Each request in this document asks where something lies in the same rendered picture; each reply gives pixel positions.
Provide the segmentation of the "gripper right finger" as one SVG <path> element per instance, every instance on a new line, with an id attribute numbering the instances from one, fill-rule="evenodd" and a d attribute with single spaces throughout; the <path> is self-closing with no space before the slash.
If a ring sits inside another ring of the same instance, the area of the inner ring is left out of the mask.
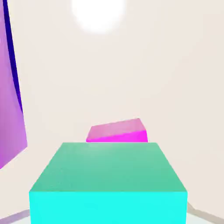
<path id="1" fill-rule="evenodd" d="M 186 224 L 224 224 L 224 219 L 197 210 L 190 203 L 187 203 Z"/>

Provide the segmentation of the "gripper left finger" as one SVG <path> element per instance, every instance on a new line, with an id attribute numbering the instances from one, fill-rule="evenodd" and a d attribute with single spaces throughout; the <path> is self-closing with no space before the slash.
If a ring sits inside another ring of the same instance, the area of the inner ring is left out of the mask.
<path id="1" fill-rule="evenodd" d="M 24 210 L 19 213 L 15 213 L 8 217 L 0 219 L 0 224 L 11 224 L 28 216 L 30 216 L 30 210 Z"/>

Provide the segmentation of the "small cyan cube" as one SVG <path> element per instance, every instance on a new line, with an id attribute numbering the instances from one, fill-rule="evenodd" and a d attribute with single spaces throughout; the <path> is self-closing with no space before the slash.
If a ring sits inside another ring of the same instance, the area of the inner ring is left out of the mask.
<path id="1" fill-rule="evenodd" d="M 31 224 L 186 224 L 187 198 L 156 143 L 63 143 L 29 191 Z"/>

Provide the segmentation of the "small magenta cube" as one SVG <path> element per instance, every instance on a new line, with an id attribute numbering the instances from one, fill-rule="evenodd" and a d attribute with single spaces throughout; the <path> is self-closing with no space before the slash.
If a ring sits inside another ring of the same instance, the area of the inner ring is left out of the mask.
<path id="1" fill-rule="evenodd" d="M 87 142 L 147 142 L 147 131 L 139 118 L 107 124 L 95 125 L 90 128 Z"/>

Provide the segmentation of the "large purple box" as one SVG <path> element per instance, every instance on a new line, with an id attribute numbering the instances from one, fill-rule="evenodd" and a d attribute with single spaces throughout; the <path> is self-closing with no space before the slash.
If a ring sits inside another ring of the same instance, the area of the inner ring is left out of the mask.
<path id="1" fill-rule="evenodd" d="M 7 0 L 0 0 L 0 169 L 27 147 Z"/>

